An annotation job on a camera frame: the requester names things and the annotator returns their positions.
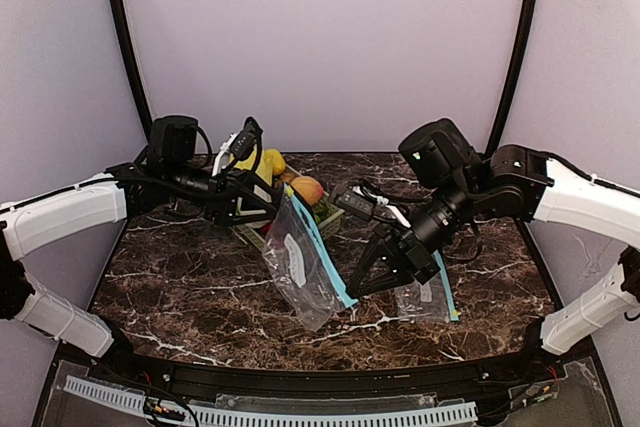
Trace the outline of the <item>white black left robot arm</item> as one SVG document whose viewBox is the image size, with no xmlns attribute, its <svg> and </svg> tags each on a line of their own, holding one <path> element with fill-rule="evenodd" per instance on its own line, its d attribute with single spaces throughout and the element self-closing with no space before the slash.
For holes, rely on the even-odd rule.
<svg viewBox="0 0 640 427">
<path fill-rule="evenodd" d="M 1 317 L 23 322 L 93 358 L 112 351 L 117 334 L 100 317 L 75 306 L 26 273 L 23 259 L 78 232 L 131 220 L 171 199 L 187 201 L 222 227 L 270 221 L 280 195 L 258 174 L 263 131 L 249 117 L 219 151 L 195 167 L 206 134 L 188 116 L 152 122 L 147 145 L 132 162 L 82 182 L 1 206 Z"/>
</svg>

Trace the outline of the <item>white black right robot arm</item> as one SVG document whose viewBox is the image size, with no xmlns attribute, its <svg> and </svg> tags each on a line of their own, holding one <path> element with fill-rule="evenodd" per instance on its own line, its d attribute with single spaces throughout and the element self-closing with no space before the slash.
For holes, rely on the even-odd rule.
<svg viewBox="0 0 640 427">
<path fill-rule="evenodd" d="M 562 355 L 617 316 L 639 306 L 639 193 L 566 159 L 519 145 L 483 159 L 447 118 L 407 136 L 399 153 L 431 190 L 405 220 L 380 220 L 346 292 L 357 299 L 437 273 L 434 255 L 475 218 L 565 224 L 623 242 L 610 270 L 568 306 L 534 322 L 532 347 Z"/>
</svg>

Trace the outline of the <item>clear zip bag blue zipper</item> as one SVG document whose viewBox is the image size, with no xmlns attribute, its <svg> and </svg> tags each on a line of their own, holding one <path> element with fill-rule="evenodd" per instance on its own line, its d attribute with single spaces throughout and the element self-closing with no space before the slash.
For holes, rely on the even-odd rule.
<svg viewBox="0 0 640 427">
<path fill-rule="evenodd" d="M 357 303 L 346 291 L 312 213 L 286 184 L 262 256 L 274 284 L 308 331 Z"/>
</svg>

